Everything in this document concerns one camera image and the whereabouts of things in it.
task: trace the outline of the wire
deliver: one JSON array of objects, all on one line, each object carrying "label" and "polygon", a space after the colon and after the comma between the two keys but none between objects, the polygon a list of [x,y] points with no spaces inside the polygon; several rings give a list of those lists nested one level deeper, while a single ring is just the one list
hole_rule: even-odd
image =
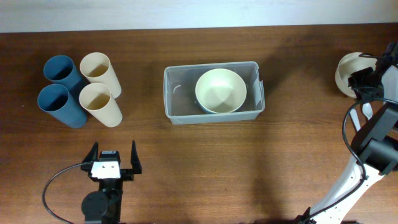
[{"label": "wire", "polygon": [[49,185],[51,184],[51,182],[52,182],[56,177],[58,177],[60,174],[62,174],[63,172],[65,172],[65,171],[67,171],[67,170],[70,170],[70,169],[72,169],[72,168],[80,167],[80,166],[87,165],[87,164],[90,164],[90,162],[84,162],[84,163],[81,163],[81,164],[75,164],[75,165],[73,165],[73,166],[70,166],[70,167],[67,167],[67,168],[61,170],[60,172],[58,172],[57,174],[55,174],[53,177],[51,177],[51,179],[50,179],[50,180],[46,183],[46,185],[44,186],[43,193],[42,193],[42,201],[43,201],[44,208],[45,208],[53,217],[55,217],[56,219],[58,219],[58,220],[60,220],[60,221],[62,221],[62,222],[64,222],[64,223],[73,224],[73,222],[68,221],[68,220],[66,220],[66,219],[64,219],[64,218],[61,218],[61,217],[59,217],[58,215],[56,215],[53,211],[51,211],[51,209],[49,208],[49,206],[48,206],[47,203],[45,202],[45,192],[47,191],[47,187],[49,187]]},{"label": "wire", "polygon": [[368,177],[366,176],[365,165],[364,165],[363,162],[359,159],[358,155],[354,152],[353,148],[351,148],[351,146],[350,146],[350,144],[349,144],[349,142],[348,142],[348,140],[347,140],[347,135],[346,135],[346,123],[347,123],[347,119],[348,119],[348,116],[349,116],[349,112],[350,112],[352,109],[354,109],[358,104],[361,104],[361,103],[370,103],[370,102],[372,102],[372,101],[383,101],[383,102],[393,103],[393,104],[395,104],[395,105],[398,105],[398,102],[397,102],[397,101],[389,100],[389,99],[385,99],[385,98],[370,98],[370,99],[367,99],[367,100],[358,100],[358,101],[355,102],[352,106],[350,106],[350,108],[349,108],[348,111],[346,112],[346,114],[345,114],[345,116],[344,116],[344,120],[343,120],[343,126],[342,126],[342,129],[341,129],[341,133],[342,133],[342,135],[343,135],[344,143],[346,144],[346,146],[347,146],[349,152],[353,155],[353,157],[356,159],[357,163],[358,163],[358,164],[361,166],[361,168],[362,168],[362,173],[363,173],[362,176],[363,176],[363,178],[359,181],[359,184],[358,184],[353,190],[351,190],[351,191],[348,192],[346,195],[344,195],[343,197],[341,197],[341,198],[340,198],[339,200],[337,200],[335,203],[333,203],[333,204],[331,204],[331,205],[329,205],[329,206],[327,206],[327,207],[325,207],[325,208],[323,208],[323,209],[321,209],[321,210],[315,212],[314,214],[310,215],[309,217],[307,217],[307,218],[304,220],[304,223],[310,221],[311,218],[313,218],[313,217],[315,217],[315,216],[321,214],[322,212],[325,212],[325,211],[327,211],[328,209],[333,208],[335,205],[339,204],[340,202],[342,202],[343,200],[345,200],[346,198],[348,198],[350,195],[352,195],[353,193],[355,193],[355,191],[357,191],[357,190],[363,185],[363,183],[365,182],[365,180],[368,179]]}]

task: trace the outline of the gray container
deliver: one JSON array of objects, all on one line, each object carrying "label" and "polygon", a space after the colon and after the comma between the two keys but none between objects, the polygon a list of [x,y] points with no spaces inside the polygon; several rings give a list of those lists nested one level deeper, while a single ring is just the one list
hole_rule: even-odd
[{"label": "gray container", "polygon": [[[242,107],[233,113],[206,114],[197,102],[195,86],[207,71],[225,68],[242,77],[248,94]],[[264,86],[259,80],[256,62],[214,63],[167,67],[164,70],[164,106],[166,116],[173,124],[198,124],[255,119],[264,111]]]}]

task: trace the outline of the white bowl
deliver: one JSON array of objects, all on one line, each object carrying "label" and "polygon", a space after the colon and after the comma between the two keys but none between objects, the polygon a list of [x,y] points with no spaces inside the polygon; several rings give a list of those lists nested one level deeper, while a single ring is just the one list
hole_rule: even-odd
[{"label": "white bowl", "polygon": [[199,78],[195,94],[205,112],[230,113],[243,105],[247,89],[238,74],[228,69],[217,68]]},{"label": "white bowl", "polygon": [[359,57],[361,52],[354,52],[345,55],[338,63],[335,80],[337,87],[349,97],[356,98],[354,91],[348,87],[348,78],[352,73],[364,68],[376,68],[376,59]]}]

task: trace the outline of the white cup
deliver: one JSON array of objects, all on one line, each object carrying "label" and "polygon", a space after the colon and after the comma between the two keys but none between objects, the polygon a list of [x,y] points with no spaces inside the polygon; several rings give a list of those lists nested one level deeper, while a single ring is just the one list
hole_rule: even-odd
[{"label": "white cup", "polygon": [[80,105],[105,126],[112,128],[122,121],[122,112],[111,90],[102,83],[91,83],[81,90]]},{"label": "white cup", "polygon": [[80,62],[80,72],[91,83],[103,83],[117,98],[122,92],[119,80],[113,70],[111,61],[105,54],[94,52],[86,55]]},{"label": "white cup", "polygon": [[376,59],[359,57],[361,52],[354,52],[345,55],[338,63],[335,81],[337,87],[349,97],[356,98],[354,91],[348,87],[348,78],[352,73],[360,71],[364,68],[376,68]]}]

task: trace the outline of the table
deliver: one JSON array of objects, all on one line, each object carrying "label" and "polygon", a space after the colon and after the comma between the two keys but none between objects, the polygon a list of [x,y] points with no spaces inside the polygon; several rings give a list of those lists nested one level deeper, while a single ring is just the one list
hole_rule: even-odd
[{"label": "table", "polygon": [[[341,122],[354,102],[334,75],[350,52],[383,53],[398,24],[275,26],[222,29],[114,30],[0,34],[0,223],[58,223],[43,208],[44,184],[79,163],[95,141],[118,150],[129,167],[131,142],[143,174],[124,184],[126,223],[282,223],[330,189],[348,162]],[[70,129],[37,106],[50,84],[52,56],[78,66],[90,52],[109,56],[122,93],[122,123],[107,128],[90,116]],[[266,110],[254,121],[172,125],[163,102],[164,69],[174,65],[255,61]],[[349,127],[350,137],[353,129]],[[360,199],[347,220],[396,223],[398,175]],[[83,223],[81,201],[98,184],[80,169],[47,192],[55,213]]]}]

